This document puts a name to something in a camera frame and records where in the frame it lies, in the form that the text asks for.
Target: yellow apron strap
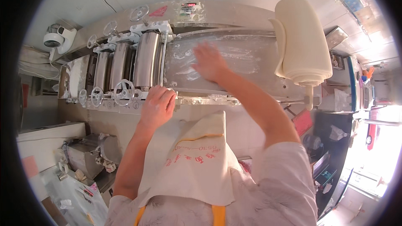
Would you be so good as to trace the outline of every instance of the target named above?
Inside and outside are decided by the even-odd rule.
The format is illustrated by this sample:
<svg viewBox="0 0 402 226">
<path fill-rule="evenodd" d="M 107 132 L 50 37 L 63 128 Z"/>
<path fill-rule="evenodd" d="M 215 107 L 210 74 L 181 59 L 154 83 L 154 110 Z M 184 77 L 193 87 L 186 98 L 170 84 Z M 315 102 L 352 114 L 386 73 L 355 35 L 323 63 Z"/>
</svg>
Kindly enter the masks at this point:
<svg viewBox="0 0 402 226">
<path fill-rule="evenodd" d="M 225 225 L 225 206 L 212 205 L 212 215 L 214 216 L 213 226 Z"/>
<path fill-rule="evenodd" d="M 145 206 L 139 209 L 137 217 L 135 218 L 134 226 L 138 226 L 139 221 L 141 220 L 142 215 L 144 214 Z"/>
<path fill-rule="evenodd" d="M 142 215 L 144 214 L 145 206 L 139 209 L 137 217 L 135 218 L 134 226 L 138 226 Z M 212 215 L 214 216 L 213 226 L 224 226 L 225 225 L 225 206 L 215 206 L 212 205 Z"/>
</svg>

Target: metal machine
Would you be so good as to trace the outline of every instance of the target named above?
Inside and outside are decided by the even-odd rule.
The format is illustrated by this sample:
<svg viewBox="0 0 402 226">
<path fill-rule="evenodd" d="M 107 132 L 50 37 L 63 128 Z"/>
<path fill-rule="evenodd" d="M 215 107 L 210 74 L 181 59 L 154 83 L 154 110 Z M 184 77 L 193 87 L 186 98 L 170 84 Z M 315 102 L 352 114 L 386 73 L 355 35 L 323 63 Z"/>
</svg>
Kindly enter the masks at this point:
<svg viewBox="0 0 402 226">
<path fill-rule="evenodd" d="M 303 87 L 274 74 L 279 54 L 274 27 L 268 21 L 273 17 L 272 11 L 247 5 L 182 0 L 145 5 L 99 20 L 77 32 L 79 38 L 69 51 L 83 50 L 84 40 L 88 48 L 98 46 L 93 49 L 98 54 L 94 87 L 91 93 L 80 93 L 80 103 L 99 111 L 138 113 L 135 110 L 149 88 L 163 85 L 178 92 L 177 105 L 240 104 L 191 67 L 196 61 L 193 47 L 203 40 L 220 49 L 233 71 L 276 100 L 303 102 Z M 321 87 L 314 87 L 313 104 L 320 102 Z"/>
<path fill-rule="evenodd" d="M 93 180 L 103 168 L 112 173 L 123 156 L 116 136 L 99 134 L 90 134 L 82 139 L 68 142 L 66 153 L 73 171 L 80 169 L 90 180 Z"/>
</svg>

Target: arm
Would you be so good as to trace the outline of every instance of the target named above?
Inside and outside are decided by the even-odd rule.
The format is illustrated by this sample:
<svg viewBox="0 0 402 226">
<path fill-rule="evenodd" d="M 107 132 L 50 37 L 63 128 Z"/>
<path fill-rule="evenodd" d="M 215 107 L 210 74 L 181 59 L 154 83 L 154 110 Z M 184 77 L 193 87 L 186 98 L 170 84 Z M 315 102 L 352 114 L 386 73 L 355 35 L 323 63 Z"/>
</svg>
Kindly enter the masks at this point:
<svg viewBox="0 0 402 226">
<path fill-rule="evenodd" d="M 132 200 L 138 196 L 145 151 L 155 130 L 172 118 L 175 97 L 173 90 L 159 85 L 149 90 L 142 106 L 141 119 L 117 170 L 113 195 L 123 195 Z"/>
<path fill-rule="evenodd" d="M 198 64 L 193 64 L 193 68 L 236 97 L 261 127 L 267 138 L 265 148 L 285 141 L 300 143 L 292 121 L 279 103 L 258 86 L 232 72 L 217 48 L 207 43 L 199 44 L 194 48 L 194 54 Z"/>
</svg>

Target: white cloth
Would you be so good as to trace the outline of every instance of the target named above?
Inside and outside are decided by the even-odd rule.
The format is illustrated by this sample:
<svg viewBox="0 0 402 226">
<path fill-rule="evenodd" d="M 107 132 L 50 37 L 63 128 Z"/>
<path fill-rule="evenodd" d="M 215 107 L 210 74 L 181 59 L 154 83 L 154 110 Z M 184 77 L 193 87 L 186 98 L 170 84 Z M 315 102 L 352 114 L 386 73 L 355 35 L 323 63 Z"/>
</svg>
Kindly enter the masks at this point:
<svg viewBox="0 0 402 226">
<path fill-rule="evenodd" d="M 308 156 L 299 143 L 277 143 L 265 149 L 254 183 L 244 170 L 230 171 L 235 202 L 226 206 L 226 225 L 316 225 L 317 206 Z M 132 226 L 136 199 L 117 195 L 110 199 L 106 226 Z M 192 198 L 158 195 L 150 199 L 142 225 L 212 225 L 211 205 Z"/>
<path fill-rule="evenodd" d="M 230 169 L 242 169 L 226 143 L 225 124 L 225 112 L 218 111 L 179 136 L 139 207 L 156 195 L 193 198 L 216 206 L 234 202 Z"/>
</svg>

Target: noodle making machine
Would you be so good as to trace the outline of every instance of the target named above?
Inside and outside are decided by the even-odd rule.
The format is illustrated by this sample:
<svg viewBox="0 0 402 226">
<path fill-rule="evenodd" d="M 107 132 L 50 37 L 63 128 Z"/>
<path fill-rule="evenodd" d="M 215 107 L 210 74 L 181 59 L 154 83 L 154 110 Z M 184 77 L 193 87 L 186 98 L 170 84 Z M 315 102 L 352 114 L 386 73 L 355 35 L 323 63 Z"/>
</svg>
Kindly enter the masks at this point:
<svg viewBox="0 0 402 226">
<path fill-rule="evenodd" d="M 152 86 L 177 92 L 176 105 L 239 105 L 239 101 L 194 71 L 193 48 L 216 45 L 229 68 L 280 103 L 321 102 L 304 87 L 275 75 L 280 60 L 272 23 L 274 12 L 218 1 L 168 1 L 140 6 L 103 18 L 78 30 L 69 51 L 59 98 L 87 109 L 139 114 Z"/>
</svg>

